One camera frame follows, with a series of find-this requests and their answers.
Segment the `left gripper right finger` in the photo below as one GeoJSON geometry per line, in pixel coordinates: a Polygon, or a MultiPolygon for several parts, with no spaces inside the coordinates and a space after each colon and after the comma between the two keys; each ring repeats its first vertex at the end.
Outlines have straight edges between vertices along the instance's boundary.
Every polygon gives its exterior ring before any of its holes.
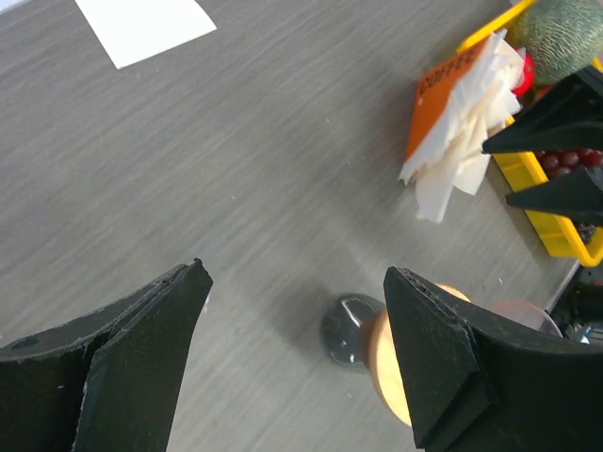
{"type": "Polygon", "coordinates": [[[416,447],[598,451],[602,350],[535,331],[406,268],[383,290],[416,447]]]}

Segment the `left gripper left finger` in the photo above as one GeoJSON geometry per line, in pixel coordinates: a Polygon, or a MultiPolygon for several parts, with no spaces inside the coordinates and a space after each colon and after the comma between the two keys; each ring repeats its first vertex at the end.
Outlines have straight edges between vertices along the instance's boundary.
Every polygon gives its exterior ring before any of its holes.
{"type": "Polygon", "coordinates": [[[164,451],[213,280],[180,265],[1,348],[4,451],[164,451]]]}

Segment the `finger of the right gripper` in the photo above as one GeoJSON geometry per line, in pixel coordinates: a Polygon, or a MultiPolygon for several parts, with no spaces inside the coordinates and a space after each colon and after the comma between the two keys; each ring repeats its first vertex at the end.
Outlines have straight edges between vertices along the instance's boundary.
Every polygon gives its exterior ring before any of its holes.
{"type": "Polygon", "coordinates": [[[515,121],[482,144],[486,154],[602,148],[602,72],[565,77],[515,121]]]}
{"type": "Polygon", "coordinates": [[[546,183],[508,194],[506,203],[518,209],[602,225],[602,168],[578,169],[546,183]]]}

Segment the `dark glass cup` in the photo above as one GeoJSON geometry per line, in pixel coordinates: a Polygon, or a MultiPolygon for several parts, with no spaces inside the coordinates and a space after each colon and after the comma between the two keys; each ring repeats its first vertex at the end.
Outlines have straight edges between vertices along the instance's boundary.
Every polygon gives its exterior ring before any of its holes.
{"type": "Polygon", "coordinates": [[[334,362],[354,371],[367,370],[369,336],[384,304],[364,294],[337,298],[322,317],[319,336],[334,362]]]}

